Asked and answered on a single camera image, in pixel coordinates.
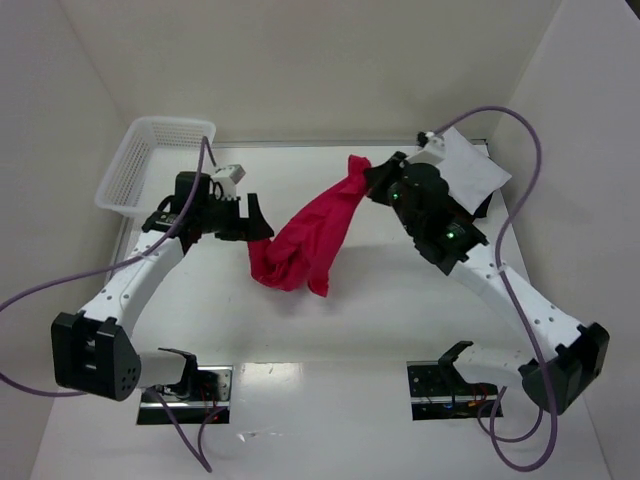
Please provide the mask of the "red t-shirt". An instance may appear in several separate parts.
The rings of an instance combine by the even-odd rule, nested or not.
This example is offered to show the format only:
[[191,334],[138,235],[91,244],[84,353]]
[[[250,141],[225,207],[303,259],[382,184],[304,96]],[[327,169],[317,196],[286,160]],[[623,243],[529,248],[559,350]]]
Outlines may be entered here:
[[251,277],[285,292],[302,286],[315,295],[329,293],[329,274],[356,209],[368,193],[365,171],[371,162],[351,155],[347,175],[311,200],[273,239],[248,244]]

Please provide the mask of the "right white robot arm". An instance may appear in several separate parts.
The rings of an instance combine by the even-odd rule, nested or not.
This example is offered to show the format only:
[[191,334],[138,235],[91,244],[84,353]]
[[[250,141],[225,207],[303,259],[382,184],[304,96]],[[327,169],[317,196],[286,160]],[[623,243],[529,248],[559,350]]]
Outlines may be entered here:
[[584,325],[500,260],[487,237],[452,209],[439,170],[396,153],[366,169],[367,196],[391,207],[422,258],[477,295],[525,339],[530,351],[489,349],[463,340],[438,360],[443,379],[517,388],[549,413],[563,414],[600,375],[610,335]]

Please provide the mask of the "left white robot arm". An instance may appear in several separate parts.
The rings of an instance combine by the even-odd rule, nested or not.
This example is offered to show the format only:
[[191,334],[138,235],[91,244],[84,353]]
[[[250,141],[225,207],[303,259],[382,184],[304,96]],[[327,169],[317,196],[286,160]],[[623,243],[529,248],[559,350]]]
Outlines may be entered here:
[[131,335],[162,281],[202,236],[243,242],[273,236],[256,194],[247,196],[248,215],[240,214],[236,186],[244,175],[239,165],[219,168],[212,175],[177,175],[173,194],[146,219],[123,267],[77,313],[61,313],[53,321],[59,386],[116,401],[135,389],[166,386],[180,396],[196,389],[195,354],[175,348],[139,354]]

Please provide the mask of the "folded white t-shirt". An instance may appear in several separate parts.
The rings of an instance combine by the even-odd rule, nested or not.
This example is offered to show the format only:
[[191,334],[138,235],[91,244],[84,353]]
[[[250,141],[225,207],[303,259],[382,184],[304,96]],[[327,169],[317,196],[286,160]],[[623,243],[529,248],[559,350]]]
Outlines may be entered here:
[[454,127],[443,134],[445,158],[438,164],[449,194],[470,214],[512,176],[479,151]]

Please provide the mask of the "folded black t-shirt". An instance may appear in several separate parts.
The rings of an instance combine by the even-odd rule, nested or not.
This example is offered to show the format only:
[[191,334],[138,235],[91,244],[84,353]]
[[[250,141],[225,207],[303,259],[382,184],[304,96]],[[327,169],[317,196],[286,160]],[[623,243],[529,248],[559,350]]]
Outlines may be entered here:
[[492,197],[493,197],[493,195],[490,194],[477,207],[477,209],[475,210],[475,212],[473,214],[475,219],[484,219],[484,218],[487,217]]

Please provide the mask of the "white plastic basket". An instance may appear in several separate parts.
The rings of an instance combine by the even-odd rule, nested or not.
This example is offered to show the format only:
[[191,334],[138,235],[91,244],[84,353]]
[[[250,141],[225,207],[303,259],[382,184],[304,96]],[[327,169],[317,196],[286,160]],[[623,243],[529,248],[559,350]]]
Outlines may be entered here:
[[153,155],[198,151],[202,137],[212,140],[215,134],[215,124],[206,120],[167,116],[134,120],[98,186],[95,205],[129,218],[145,214],[140,198]]

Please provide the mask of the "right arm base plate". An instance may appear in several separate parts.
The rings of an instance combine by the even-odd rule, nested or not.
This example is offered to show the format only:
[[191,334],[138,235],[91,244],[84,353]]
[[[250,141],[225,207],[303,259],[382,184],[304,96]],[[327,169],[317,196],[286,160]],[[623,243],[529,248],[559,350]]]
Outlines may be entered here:
[[488,417],[497,398],[492,384],[449,384],[436,362],[406,364],[413,421]]

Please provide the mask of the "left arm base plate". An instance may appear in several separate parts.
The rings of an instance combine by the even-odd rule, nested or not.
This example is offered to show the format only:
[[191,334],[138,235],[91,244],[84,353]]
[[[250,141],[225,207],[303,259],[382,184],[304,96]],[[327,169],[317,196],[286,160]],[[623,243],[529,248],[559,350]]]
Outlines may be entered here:
[[[209,415],[213,415],[209,420],[212,424],[228,424],[233,373],[231,365],[200,366],[189,387],[158,385],[154,390],[180,425],[201,424]],[[136,424],[154,426],[170,423],[163,404],[155,396],[143,393]]]

